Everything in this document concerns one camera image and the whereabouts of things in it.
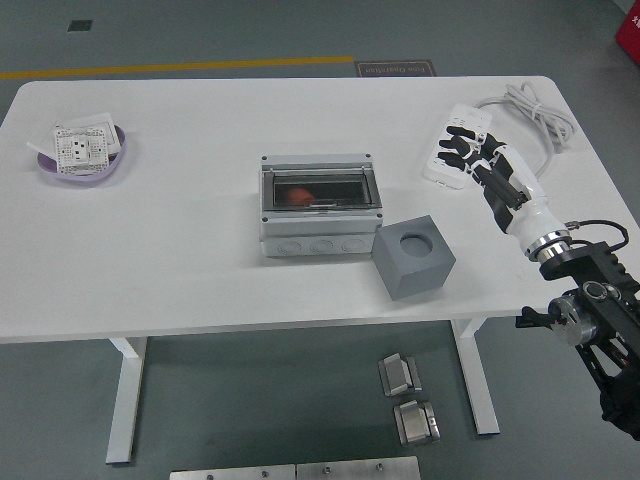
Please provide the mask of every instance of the gray junction box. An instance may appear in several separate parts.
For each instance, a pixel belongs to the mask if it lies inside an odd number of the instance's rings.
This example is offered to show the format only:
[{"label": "gray junction box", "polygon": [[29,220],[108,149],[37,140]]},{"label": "gray junction box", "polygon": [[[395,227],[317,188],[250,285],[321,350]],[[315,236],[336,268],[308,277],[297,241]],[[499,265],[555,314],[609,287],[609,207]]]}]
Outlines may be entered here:
[{"label": "gray junction box", "polygon": [[371,155],[273,155],[260,175],[266,256],[371,252],[382,225]]},{"label": "gray junction box", "polygon": [[380,227],[371,256],[393,300],[442,287],[456,262],[428,215]]}]

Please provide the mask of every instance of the gray floor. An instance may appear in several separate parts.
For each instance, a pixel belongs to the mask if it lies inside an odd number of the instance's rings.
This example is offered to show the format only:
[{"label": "gray floor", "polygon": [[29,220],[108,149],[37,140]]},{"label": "gray floor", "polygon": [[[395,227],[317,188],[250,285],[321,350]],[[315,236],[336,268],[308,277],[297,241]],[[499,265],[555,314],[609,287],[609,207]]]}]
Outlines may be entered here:
[{"label": "gray floor", "polygon": [[[0,58],[3,71],[25,71],[351,55],[431,59],[439,76],[546,75],[640,219],[640,68],[613,39],[624,17],[612,0],[14,0],[0,5]],[[92,31],[67,34],[71,19],[93,19]],[[102,78],[354,75],[335,64]],[[0,80],[2,117],[26,81]],[[399,455],[417,455],[423,479],[638,477],[640,445],[599,419],[571,348],[513,319],[477,337],[502,430],[493,437],[474,433],[444,322],[153,338],[134,459],[121,466],[104,465],[119,372],[111,344],[0,345],[0,478],[167,479]],[[438,445],[399,445],[376,365],[396,351],[417,360]]]}]

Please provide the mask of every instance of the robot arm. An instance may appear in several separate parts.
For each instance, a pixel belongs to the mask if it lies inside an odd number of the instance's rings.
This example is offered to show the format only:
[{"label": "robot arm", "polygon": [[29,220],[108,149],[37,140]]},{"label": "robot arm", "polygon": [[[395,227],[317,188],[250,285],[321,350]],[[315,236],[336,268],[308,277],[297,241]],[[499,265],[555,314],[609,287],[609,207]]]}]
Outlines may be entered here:
[{"label": "robot arm", "polygon": [[[558,221],[514,149],[460,127],[449,127],[449,133],[453,138],[440,145],[452,151],[438,156],[483,187],[498,226],[540,264],[545,280],[572,277],[577,284],[553,299],[547,314],[524,307],[516,327],[546,327],[574,346],[601,392],[602,418],[640,440],[640,303],[635,297],[640,284],[613,253],[628,243],[626,230],[608,221]],[[616,226],[625,239],[614,246],[572,239],[570,229],[590,223]],[[595,348],[617,367],[615,376],[605,371]]]}]

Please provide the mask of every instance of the purple bowl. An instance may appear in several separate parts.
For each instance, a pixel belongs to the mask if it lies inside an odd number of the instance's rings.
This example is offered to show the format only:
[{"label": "purple bowl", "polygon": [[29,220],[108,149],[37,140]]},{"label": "purple bowl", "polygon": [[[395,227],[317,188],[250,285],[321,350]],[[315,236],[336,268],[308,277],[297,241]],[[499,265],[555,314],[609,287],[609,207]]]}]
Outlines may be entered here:
[{"label": "purple bowl", "polygon": [[102,180],[103,178],[109,176],[120,163],[120,158],[124,154],[124,131],[118,127],[116,127],[116,133],[118,134],[118,140],[120,141],[120,151],[117,155],[109,156],[109,166],[105,168],[103,171],[98,173],[92,173],[91,175],[71,175],[70,173],[58,173],[58,163],[51,157],[47,157],[43,153],[38,154],[38,165],[42,171],[49,175],[50,177],[59,178],[62,180],[69,180],[70,182],[95,182],[98,180]]}]

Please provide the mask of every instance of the yellow floor line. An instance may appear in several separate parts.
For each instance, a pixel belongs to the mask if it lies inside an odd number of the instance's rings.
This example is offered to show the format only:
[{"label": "yellow floor line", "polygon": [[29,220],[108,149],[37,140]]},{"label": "yellow floor line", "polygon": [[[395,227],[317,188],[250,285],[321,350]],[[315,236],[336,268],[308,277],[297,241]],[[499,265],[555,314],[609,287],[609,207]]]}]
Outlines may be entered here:
[{"label": "yellow floor line", "polygon": [[286,65],[318,65],[325,63],[353,63],[351,56],[271,58],[264,60],[227,60],[222,62],[165,63],[156,65],[124,65],[115,67],[62,68],[57,70],[28,70],[0,72],[0,80],[23,78],[73,77],[83,75],[113,75],[117,73],[144,73],[180,70],[209,70],[216,68],[279,67]]}]

